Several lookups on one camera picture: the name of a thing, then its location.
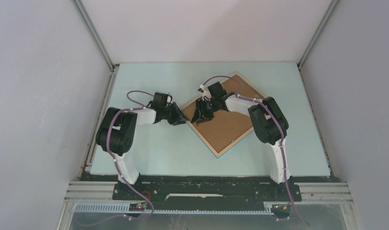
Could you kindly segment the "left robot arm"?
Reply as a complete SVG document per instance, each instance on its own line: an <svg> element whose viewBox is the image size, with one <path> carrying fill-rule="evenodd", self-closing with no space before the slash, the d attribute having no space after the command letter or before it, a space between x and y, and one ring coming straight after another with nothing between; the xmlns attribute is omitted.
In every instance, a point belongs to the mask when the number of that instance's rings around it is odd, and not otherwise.
<svg viewBox="0 0 389 230"><path fill-rule="evenodd" d="M112 157L118 179L126 184L124 194L133 200L142 195L142 186L136 183L140 173L132 155L128 153L133 145L136 126L156 124L163 120L177 126L189 120L171 95L155 92L152 97L146 105L140 104L136 108L109 107L95 136L96 145Z"/></svg>

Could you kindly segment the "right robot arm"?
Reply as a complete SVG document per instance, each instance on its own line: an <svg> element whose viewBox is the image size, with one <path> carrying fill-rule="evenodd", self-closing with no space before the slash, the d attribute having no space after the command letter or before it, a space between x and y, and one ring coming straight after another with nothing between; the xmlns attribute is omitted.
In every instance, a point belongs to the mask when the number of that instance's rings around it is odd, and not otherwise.
<svg viewBox="0 0 389 230"><path fill-rule="evenodd" d="M258 140L269 144L273 151L270 178L276 183L270 186L270 195L275 200L287 197L289 188L285 183L291 174L287 167L285 142L289 124L275 99L256 99L236 92L228 93L219 82L209 87L201 85L198 91L201 97L195 101L191 123L211 121L219 110L247 115Z"/></svg>

